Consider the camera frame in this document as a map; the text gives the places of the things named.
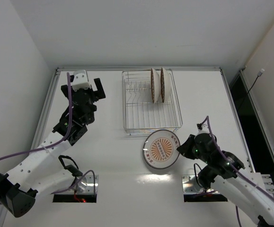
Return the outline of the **orange sunburst plate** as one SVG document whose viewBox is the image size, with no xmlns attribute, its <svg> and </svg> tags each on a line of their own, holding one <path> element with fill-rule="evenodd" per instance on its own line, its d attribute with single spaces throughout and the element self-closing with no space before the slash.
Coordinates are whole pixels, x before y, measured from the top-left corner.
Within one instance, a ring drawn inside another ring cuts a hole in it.
<svg viewBox="0 0 274 227">
<path fill-rule="evenodd" d="M 177 148 L 180 141 L 177 135 L 169 130 L 157 130 L 150 134 L 142 147 L 142 155 L 147 165 L 154 169 L 171 167 L 180 156 Z"/>
</svg>

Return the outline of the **floral brown-rim plate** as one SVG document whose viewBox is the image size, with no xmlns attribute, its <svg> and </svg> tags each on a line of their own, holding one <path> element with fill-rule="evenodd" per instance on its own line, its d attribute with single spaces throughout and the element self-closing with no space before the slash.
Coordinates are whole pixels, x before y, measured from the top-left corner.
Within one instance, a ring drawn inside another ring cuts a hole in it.
<svg viewBox="0 0 274 227">
<path fill-rule="evenodd" d="M 160 71 L 160 87 L 162 102 L 168 101 L 171 94 L 171 76 L 165 68 Z"/>
<path fill-rule="evenodd" d="M 154 68 L 150 70 L 150 82 L 151 82 L 151 98 L 152 102 L 156 103 L 160 97 L 160 75 Z"/>
</svg>

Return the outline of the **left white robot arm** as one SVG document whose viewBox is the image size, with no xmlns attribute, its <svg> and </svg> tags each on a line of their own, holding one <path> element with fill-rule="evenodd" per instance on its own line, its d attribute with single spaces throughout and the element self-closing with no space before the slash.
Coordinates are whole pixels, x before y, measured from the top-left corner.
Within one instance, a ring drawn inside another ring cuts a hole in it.
<svg viewBox="0 0 274 227">
<path fill-rule="evenodd" d="M 14 217 L 19 218 L 31 210 L 41 195 L 55 194 L 76 186 L 83 173 L 74 165 L 63 166 L 56 178 L 40 180 L 37 175 L 56 159 L 62 160 L 63 152 L 73 147 L 87 132 L 87 125 L 95 120 L 95 102 L 106 97 L 99 78 L 94 79 L 96 90 L 88 79 L 68 75 L 61 91 L 69 105 L 52 132 L 16 167 L 0 173 L 0 204 Z"/>
</svg>

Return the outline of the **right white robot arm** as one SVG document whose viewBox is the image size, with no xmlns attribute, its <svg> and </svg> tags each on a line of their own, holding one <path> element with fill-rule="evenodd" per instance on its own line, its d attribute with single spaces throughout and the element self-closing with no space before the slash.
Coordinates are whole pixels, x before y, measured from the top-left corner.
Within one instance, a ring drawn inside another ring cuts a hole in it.
<svg viewBox="0 0 274 227">
<path fill-rule="evenodd" d="M 214 136 L 205 132 L 190 135 L 177 150 L 185 158 L 206 163 L 197 175 L 201 188 L 218 191 L 257 226 L 274 227 L 274 198 L 243 173 L 242 161 L 220 150 Z"/>
</svg>

